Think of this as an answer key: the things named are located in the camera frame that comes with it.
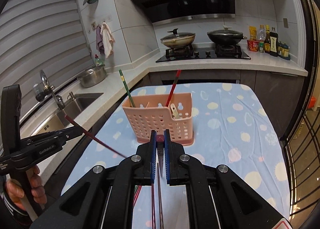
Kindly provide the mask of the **person's left hand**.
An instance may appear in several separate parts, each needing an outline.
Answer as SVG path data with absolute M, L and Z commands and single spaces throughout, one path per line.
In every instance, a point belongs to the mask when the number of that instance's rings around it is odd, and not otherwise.
M 42 185 L 42 179 L 39 176 L 40 170 L 38 166 L 34 166 L 32 170 L 32 176 L 29 178 L 29 182 L 31 185 L 31 193 L 34 197 L 35 202 L 37 202 L 40 205 L 44 205 L 47 203 L 47 196 L 45 193 L 45 189 Z M 17 185 L 11 179 L 9 179 L 5 183 L 5 189 L 14 205 L 16 205 L 19 209 L 26 211 L 24 205 L 21 202 L 21 199 L 25 195 L 21 186 Z

